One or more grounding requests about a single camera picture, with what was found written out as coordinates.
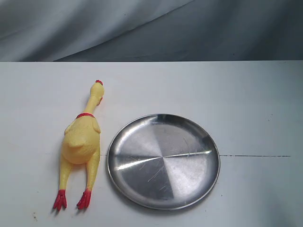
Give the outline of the yellow rubber chicken toy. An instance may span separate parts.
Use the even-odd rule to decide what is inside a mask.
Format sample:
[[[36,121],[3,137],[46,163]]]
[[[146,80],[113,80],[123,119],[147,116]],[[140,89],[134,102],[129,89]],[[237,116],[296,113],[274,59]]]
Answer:
[[[101,80],[96,80],[90,88],[86,108],[64,131],[60,153],[59,190],[53,204],[53,208],[57,211],[67,208],[66,186],[75,165],[86,165],[87,168],[86,189],[77,203],[77,208],[83,210],[90,204],[100,162],[101,134],[99,123],[93,112],[103,99],[103,95],[103,83]]]

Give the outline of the grey backdrop cloth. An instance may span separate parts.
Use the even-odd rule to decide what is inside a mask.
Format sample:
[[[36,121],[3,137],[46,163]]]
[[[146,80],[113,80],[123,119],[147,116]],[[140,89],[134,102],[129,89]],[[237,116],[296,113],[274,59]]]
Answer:
[[[303,57],[300,0],[3,0],[1,61]]]

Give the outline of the round stainless steel plate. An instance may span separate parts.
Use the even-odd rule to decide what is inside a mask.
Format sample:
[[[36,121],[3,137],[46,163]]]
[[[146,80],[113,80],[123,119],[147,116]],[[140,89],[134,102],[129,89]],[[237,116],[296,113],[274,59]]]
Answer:
[[[204,199],[221,161],[211,136],[197,123],[172,114],[150,114],[123,127],[107,151],[117,191],[154,210],[179,210]]]

